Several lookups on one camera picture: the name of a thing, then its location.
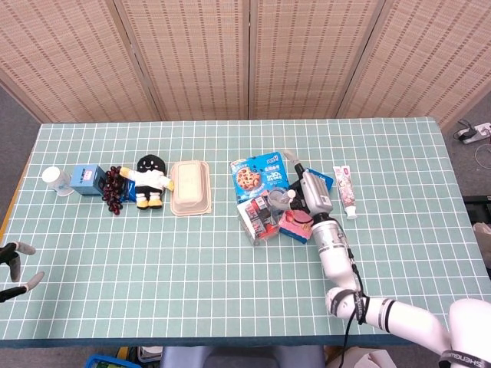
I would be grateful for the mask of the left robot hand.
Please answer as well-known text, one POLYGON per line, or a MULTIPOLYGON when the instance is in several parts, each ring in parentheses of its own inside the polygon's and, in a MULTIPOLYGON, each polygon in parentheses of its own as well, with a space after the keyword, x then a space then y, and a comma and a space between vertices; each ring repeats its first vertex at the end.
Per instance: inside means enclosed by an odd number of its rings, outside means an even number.
MULTIPOLYGON (((21 259, 20 254, 34 255, 36 248, 21 241, 12 241, 1 247, 1 263, 9 267, 12 282, 20 281, 21 259)), ((45 273, 39 271, 27 283, 20 284, 1 291, 1 303, 5 303, 17 296, 23 295, 38 286, 44 278, 45 273)))

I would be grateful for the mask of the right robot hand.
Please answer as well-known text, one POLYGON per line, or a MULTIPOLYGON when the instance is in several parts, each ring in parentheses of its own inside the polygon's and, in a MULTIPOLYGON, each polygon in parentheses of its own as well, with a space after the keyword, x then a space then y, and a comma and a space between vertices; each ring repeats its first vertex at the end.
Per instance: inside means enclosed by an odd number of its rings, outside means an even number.
POLYGON ((294 165, 298 181, 290 189, 272 189, 269 193, 270 205, 279 211, 302 210, 312 218, 328 218, 333 205, 325 180, 305 169, 291 150, 285 150, 284 154, 294 165))

